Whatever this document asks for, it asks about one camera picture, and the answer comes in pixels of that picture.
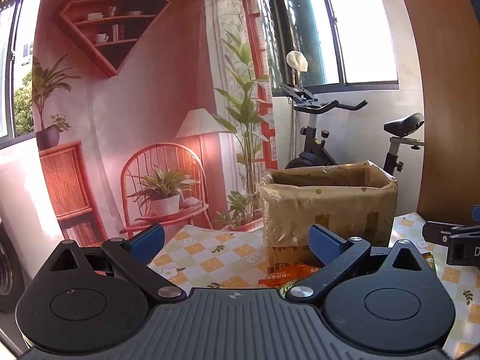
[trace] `diamond-shaped shelf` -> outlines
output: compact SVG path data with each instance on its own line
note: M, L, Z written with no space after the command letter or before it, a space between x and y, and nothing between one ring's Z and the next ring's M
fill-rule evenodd
M71 0L59 13L59 23L89 58L112 77L118 75L131 50L168 3L167 0ZM88 20L91 13L101 13L103 17ZM98 42L97 34L104 33L108 40Z

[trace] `white pot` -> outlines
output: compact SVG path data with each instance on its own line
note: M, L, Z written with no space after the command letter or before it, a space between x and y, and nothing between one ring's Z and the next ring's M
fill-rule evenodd
M180 195L161 200L152 200L152 210L157 216L174 214L180 211Z

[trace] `brown paper box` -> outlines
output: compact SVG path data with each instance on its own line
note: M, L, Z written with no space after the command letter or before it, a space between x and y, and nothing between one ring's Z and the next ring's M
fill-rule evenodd
M374 246L388 246L397 180L371 162L269 169L259 193L269 272L279 265L308 263L313 256L308 250L313 224L344 239L357 236Z

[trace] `tablecloth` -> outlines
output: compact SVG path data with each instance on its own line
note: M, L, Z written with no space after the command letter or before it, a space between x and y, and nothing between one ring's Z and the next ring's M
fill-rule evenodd
M457 358L480 342L480 271L446 265L444 246L425 242L418 214L396 217L390 239L409 239L420 252L431 252L437 276L452 298L455 323L443 347ZM262 230L234 232L186 225L165 245L150 267L187 293L192 287L257 288L267 275Z

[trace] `metal pole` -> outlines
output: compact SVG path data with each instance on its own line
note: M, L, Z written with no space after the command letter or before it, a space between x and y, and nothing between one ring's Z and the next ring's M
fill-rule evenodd
M292 83L297 84L296 70L292 68ZM294 101L292 100L292 160L297 158L297 113L294 108Z

